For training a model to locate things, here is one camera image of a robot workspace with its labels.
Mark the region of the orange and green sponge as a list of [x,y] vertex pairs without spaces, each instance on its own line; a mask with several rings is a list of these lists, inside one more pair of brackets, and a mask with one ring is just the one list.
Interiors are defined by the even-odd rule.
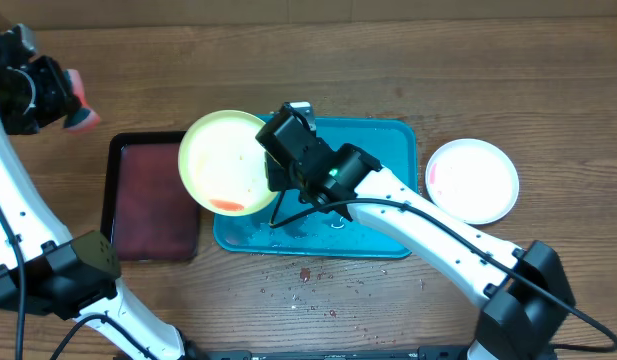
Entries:
[[79,102],[77,110],[66,117],[64,129],[71,133],[85,132],[100,122],[100,116],[86,101],[85,88],[79,72],[75,69],[67,69],[64,71],[64,76],[71,86],[72,94]]

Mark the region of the yellow-green plate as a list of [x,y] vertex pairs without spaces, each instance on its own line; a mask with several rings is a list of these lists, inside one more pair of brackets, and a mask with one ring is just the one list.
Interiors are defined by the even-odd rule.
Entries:
[[178,169],[191,197],[224,216],[246,216],[277,196],[268,188],[265,150],[255,136],[265,122],[238,110],[220,110],[198,119],[179,146]]

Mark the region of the white plate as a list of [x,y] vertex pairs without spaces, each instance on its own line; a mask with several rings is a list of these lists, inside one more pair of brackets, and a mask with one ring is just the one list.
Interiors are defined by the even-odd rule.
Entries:
[[520,192],[512,160],[495,145],[473,138],[453,140],[437,149],[424,180],[437,207],[471,225],[504,218]]

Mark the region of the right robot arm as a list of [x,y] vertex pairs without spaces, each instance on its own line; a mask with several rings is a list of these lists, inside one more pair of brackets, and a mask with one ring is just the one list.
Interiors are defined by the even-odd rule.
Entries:
[[535,241],[523,249],[443,212],[381,162],[346,143],[333,150],[315,123],[284,104],[256,136],[269,186],[297,189],[313,210],[399,242],[450,279],[480,310],[469,359],[538,359],[574,297],[557,253]]

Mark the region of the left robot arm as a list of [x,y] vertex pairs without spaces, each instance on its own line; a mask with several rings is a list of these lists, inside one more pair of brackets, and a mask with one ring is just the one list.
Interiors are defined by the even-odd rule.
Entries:
[[18,315],[16,358],[26,316],[49,314],[91,327],[131,359],[198,358],[193,342],[129,290],[104,235],[73,236],[39,195],[10,138],[58,119],[72,133],[99,121],[79,73],[38,55],[25,25],[0,32],[0,309]]

